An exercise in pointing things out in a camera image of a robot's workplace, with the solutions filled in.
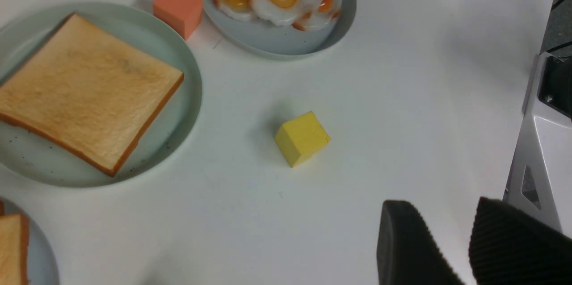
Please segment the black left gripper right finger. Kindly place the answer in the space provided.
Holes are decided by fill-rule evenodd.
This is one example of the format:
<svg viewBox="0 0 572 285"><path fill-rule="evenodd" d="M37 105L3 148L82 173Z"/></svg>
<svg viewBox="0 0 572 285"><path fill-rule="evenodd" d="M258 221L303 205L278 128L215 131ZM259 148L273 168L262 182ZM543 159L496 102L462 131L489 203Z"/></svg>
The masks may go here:
<svg viewBox="0 0 572 285"><path fill-rule="evenodd" d="M468 253L479 285L572 282L570 238L497 199L479 199Z"/></svg>

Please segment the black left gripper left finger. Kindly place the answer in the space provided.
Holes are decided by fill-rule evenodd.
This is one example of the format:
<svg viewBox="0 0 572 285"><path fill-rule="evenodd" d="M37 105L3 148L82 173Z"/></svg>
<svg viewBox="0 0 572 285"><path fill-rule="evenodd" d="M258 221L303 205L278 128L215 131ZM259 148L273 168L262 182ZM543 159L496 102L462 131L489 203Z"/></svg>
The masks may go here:
<svg viewBox="0 0 572 285"><path fill-rule="evenodd" d="M380 285L463 285L408 201L386 200L377 244Z"/></svg>

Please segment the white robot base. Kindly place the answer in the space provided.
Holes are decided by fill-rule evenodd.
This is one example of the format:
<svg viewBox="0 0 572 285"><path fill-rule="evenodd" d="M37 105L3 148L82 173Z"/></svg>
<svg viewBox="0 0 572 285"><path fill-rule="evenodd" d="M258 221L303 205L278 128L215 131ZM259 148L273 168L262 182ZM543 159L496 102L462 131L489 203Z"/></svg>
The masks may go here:
<svg viewBox="0 0 572 285"><path fill-rule="evenodd" d="M567 13L549 25L549 42L533 61L503 201L545 225L571 236L572 122L571 0L555 0Z"/></svg>

